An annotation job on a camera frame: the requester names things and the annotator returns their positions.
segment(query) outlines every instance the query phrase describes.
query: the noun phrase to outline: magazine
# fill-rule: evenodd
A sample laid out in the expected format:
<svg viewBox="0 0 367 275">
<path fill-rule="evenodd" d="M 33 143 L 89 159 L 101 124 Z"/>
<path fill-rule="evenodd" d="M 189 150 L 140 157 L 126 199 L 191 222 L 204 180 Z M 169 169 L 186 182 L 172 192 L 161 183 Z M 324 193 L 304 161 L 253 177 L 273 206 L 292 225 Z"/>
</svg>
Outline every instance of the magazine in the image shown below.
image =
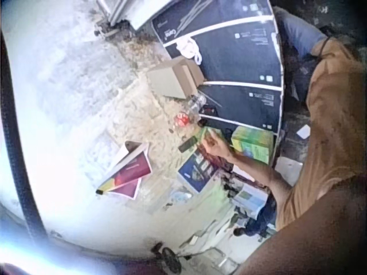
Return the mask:
<svg viewBox="0 0 367 275">
<path fill-rule="evenodd" d="M 99 182 L 96 193 L 112 192 L 135 199 L 142 178 L 152 172 L 148 148 L 148 143 L 125 143 L 112 161 L 110 171 Z"/>
</svg>

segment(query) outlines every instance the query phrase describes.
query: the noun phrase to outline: cardboard box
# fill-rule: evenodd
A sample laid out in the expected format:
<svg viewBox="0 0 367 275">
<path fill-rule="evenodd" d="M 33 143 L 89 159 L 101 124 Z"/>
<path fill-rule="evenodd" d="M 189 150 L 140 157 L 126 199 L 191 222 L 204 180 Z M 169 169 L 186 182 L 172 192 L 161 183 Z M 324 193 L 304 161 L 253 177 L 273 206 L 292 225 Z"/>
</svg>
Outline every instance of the cardboard box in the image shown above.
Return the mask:
<svg viewBox="0 0 367 275">
<path fill-rule="evenodd" d="M 269 164 L 274 142 L 272 132 L 238 126 L 231 140 L 237 151 Z"/>
<path fill-rule="evenodd" d="M 147 76 L 156 93 L 179 99 L 197 93 L 197 87 L 204 82 L 199 66 L 183 56 L 159 64 Z"/>
</svg>

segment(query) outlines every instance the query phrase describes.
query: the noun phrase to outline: blue jeans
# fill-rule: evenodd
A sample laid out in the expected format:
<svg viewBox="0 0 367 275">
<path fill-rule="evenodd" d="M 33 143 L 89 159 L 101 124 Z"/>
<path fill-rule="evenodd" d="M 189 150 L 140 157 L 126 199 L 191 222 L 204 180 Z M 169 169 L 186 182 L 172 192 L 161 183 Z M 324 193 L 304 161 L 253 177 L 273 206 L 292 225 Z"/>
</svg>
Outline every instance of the blue jeans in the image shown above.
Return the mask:
<svg viewBox="0 0 367 275">
<path fill-rule="evenodd" d="M 319 29 L 305 20 L 290 14 L 280 7 L 273 7 L 274 16 L 280 28 L 283 28 L 288 40 L 297 49 L 301 58 L 311 54 L 313 47 L 326 38 Z"/>
</svg>

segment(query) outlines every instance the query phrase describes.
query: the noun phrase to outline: man's arm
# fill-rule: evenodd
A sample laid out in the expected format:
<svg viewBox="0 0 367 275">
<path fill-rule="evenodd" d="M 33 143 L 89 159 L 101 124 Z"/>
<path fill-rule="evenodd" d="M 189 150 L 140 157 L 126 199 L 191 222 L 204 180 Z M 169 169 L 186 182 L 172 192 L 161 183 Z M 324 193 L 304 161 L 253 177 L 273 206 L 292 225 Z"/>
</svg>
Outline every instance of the man's arm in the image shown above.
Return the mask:
<svg viewBox="0 0 367 275">
<path fill-rule="evenodd" d="M 334 186 L 236 274 L 365 274 L 366 188 L 362 176 Z"/>
<path fill-rule="evenodd" d="M 291 190 L 291 186 L 283 177 L 259 160 L 234 153 L 214 131 L 209 131 L 209 133 L 211 138 L 204 139 L 202 142 L 206 151 L 237 165 L 256 181 L 269 187 L 276 200 L 277 208 L 280 209 Z"/>
</svg>

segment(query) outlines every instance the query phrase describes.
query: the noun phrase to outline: green object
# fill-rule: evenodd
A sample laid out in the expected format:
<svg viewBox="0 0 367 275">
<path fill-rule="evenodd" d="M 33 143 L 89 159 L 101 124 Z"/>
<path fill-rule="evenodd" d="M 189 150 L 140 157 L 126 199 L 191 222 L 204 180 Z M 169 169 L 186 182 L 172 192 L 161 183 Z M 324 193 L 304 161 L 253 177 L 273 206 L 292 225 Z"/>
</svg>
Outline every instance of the green object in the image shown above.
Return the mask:
<svg viewBox="0 0 367 275">
<path fill-rule="evenodd" d="M 237 151 L 269 164 L 273 150 L 272 132 L 238 126 L 231 139 Z"/>
<path fill-rule="evenodd" d="M 205 126 L 204 128 L 200 129 L 199 133 L 197 133 L 195 136 L 197 138 L 197 140 L 199 141 L 199 143 L 202 142 L 202 140 L 204 139 L 205 135 L 208 135 L 209 133 L 207 133 L 208 129 L 213 130 L 215 133 L 217 133 L 219 136 L 221 136 L 223 138 L 223 134 L 222 131 L 220 131 L 219 129 L 215 129 L 212 127 L 208 127 Z"/>
</svg>

